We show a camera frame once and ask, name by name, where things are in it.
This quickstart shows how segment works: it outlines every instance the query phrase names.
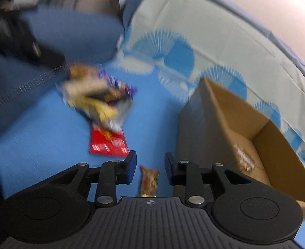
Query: wrapped candy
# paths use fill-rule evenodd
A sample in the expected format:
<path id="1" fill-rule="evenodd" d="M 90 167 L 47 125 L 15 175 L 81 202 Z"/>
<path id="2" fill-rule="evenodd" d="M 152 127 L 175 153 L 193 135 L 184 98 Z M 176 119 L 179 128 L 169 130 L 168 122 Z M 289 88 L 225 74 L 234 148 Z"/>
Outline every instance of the wrapped candy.
<path id="1" fill-rule="evenodd" d="M 95 122 L 107 122 L 118 115 L 118 111 L 108 104 L 89 97 L 78 96 L 69 98 L 67 103 L 76 110 L 82 110 L 86 116 Z"/>
<path id="2" fill-rule="evenodd" d="M 102 93 L 108 90 L 108 84 L 103 79 L 83 78 L 66 81 L 61 86 L 65 98 L 74 98 L 92 93 Z"/>
<path id="3" fill-rule="evenodd" d="M 121 100 L 125 100 L 130 97 L 127 92 L 120 90 L 120 89 L 109 89 L 108 91 L 106 91 L 104 93 L 89 94 L 87 96 L 101 100 L 108 104 L 114 104 L 114 103 L 117 103 Z"/>
<path id="4" fill-rule="evenodd" d="M 135 87 L 132 87 L 132 86 L 128 85 L 126 82 L 117 80 L 114 77 L 109 76 L 105 72 L 105 70 L 100 70 L 98 72 L 98 77 L 100 79 L 105 80 L 110 87 L 125 91 L 130 97 L 133 97 L 133 95 L 135 95 L 137 92 Z"/>
<path id="5" fill-rule="evenodd" d="M 240 147 L 238 144 L 235 144 L 234 148 L 237 152 L 236 158 L 239 170 L 242 173 L 250 176 L 253 169 L 255 168 L 255 163 L 253 159 L 248 154 L 248 152 L 244 148 Z"/>
<path id="6" fill-rule="evenodd" d="M 144 166 L 140 166 L 140 170 L 142 172 L 140 196 L 143 198 L 155 198 L 157 195 L 157 179 L 160 172 Z"/>
<path id="7" fill-rule="evenodd" d="M 134 101 L 131 98 L 115 103 L 113 107 L 117 110 L 118 115 L 112 118 L 111 120 L 104 122 L 102 124 L 103 127 L 115 133 L 122 133 L 122 126 L 133 105 Z"/>

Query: open cardboard box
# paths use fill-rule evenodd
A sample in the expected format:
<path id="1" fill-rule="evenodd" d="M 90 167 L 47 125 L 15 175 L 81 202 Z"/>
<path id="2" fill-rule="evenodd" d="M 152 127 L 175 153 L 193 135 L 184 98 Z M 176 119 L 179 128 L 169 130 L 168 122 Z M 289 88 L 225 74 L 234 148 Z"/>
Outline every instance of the open cardboard box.
<path id="1" fill-rule="evenodd" d="M 299 200 L 305 218 L 305 168 L 283 134 L 246 101 L 202 78 L 180 114 L 176 159 L 239 171 L 234 144 L 255 162 L 251 177 Z"/>

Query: box flap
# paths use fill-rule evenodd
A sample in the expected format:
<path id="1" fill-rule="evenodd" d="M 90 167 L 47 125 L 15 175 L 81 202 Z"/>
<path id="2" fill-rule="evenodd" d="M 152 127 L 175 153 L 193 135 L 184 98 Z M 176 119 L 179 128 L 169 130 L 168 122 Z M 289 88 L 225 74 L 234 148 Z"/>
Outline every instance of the box flap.
<path id="1" fill-rule="evenodd" d="M 260 132 L 269 119 L 237 95 L 205 78 L 228 122 L 229 127 L 249 140 Z"/>
<path id="2" fill-rule="evenodd" d="M 237 169 L 226 120 L 206 81 L 200 81 L 180 113 L 176 159 L 192 160 L 203 168 L 219 162 Z"/>
<path id="3" fill-rule="evenodd" d="M 270 120 L 253 143 L 271 185 L 305 202 L 305 168 L 283 134 Z"/>

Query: blue fabric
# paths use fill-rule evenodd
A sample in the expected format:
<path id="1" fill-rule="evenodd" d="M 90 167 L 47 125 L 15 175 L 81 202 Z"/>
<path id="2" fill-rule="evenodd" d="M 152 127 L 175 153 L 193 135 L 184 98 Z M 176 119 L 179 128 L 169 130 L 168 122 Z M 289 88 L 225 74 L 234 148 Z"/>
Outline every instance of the blue fabric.
<path id="1" fill-rule="evenodd" d="M 130 21 L 132 16 L 140 5 L 142 0 L 128 0 L 123 12 L 123 23 L 125 30 L 130 26 Z M 258 22 L 253 16 L 248 14 L 245 10 L 240 8 L 237 4 L 230 2 L 228 0 L 211 0 L 216 4 L 222 6 L 223 8 L 229 10 L 242 20 L 246 21 L 253 27 L 255 27 L 258 31 L 260 31 L 265 37 L 267 37 L 272 43 L 274 43 L 302 72 L 305 77 L 305 64 L 301 61 L 301 59 L 296 55 L 296 53 L 286 45 L 280 38 L 275 36 L 269 29 L 263 26 L 260 22 Z"/>
<path id="2" fill-rule="evenodd" d="M 158 196 L 171 196 L 164 154 L 175 154 L 178 117 L 185 102 L 160 83 L 161 69 L 146 76 L 130 75 L 105 66 L 107 73 L 137 87 L 135 106 L 123 130 L 129 149 L 137 152 L 138 165 L 159 169 Z M 0 180 L 4 197 L 31 186 L 79 162 L 99 167 L 110 157 L 91 155 L 90 123 L 62 101 L 56 88 L 49 91 L 9 130 L 0 136 Z M 137 168 L 131 185 L 117 186 L 120 196 L 137 196 Z M 89 200 L 93 200 L 94 189 Z"/>
<path id="3" fill-rule="evenodd" d="M 62 51 L 67 62 L 102 63 L 116 53 L 116 43 L 124 33 L 122 23 L 111 16 L 83 14 L 61 9 L 40 8 L 23 16 L 31 25 L 38 41 Z M 16 93 L 20 85 L 29 86 L 33 79 L 47 79 L 50 68 L 35 66 L 13 57 L 0 55 L 0 98 Z M 0 108 L 0 133 L 27 110 L 66 73 L 18 96 Z"/>
<path id="4" fill-rule="evenodd" d="M 247 86 L 241 74 L 227 66 L 215 65 L 202 73 L 195 81 L 199 83 L 202 76 L 207 76 L 243 100 L 247 99 Z"/>
<path id="5" fill-rule="evenodd" d="M 140 38 L 132 51 L 151 58 L 162 59 L 164 64 L 186 77 L 194 68 L 194 52 L 187 40 L 180 34 L 166 30 L 156 30 Z"/>
<path id="6" fill-rule="evenodd" d="M 297 151 L 302 143 L 302 135 L 299 130 L 290 128 L 284 133 L 284 137 L 289 142 L 293 150 Z"/>
<path id="7" fill-rule="evenodd" d="M 274 122 L 274 124 L 278 128 L 280 128 L 281 117 L 280 117 L 279 109 L 275 104 L 271 102 L 261 101 L 259 103 L 256 103 L 254 107 L 258 111 L 269 117 L 269 119 L 271 119 Z"/>

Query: zipper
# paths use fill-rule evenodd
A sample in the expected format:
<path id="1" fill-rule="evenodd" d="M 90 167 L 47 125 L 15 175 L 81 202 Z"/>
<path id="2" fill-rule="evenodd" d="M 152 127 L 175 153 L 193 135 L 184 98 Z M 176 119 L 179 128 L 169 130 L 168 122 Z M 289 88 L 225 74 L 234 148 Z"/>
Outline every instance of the zipper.
<path id="1" fill-rule="evenodd" d="M 79 60 L 77 62 L 65 64 L 59 67 L 56 67 L 55 69 L 50 70 L 49 72 L 46 72 L 30 81 L 27 81 L 25 83 L 22 83 L 19 85 L 18 88 L 14 89 L 12 92 L 8 92 L 5 95 L 0 97 L 0 108 L 8 104 L 9 102 L 15 100 L 21 95 L 26 94 L 27 92 L 35 89 L 36 87 L 58 77 L 61 74 L 66 74 L 70 71 L 70 66 L 75 65 L 77 63 L 82 64 L 88 64 L 88 63 L 96 63 L 98 61 L 106 61 L 107 59 L 110 59 L 111 56 L 114 54 L 114 52 L 106 52 L 103 54 L 98 55 L 95 58 L 92 59 L 84 59 Z"/>

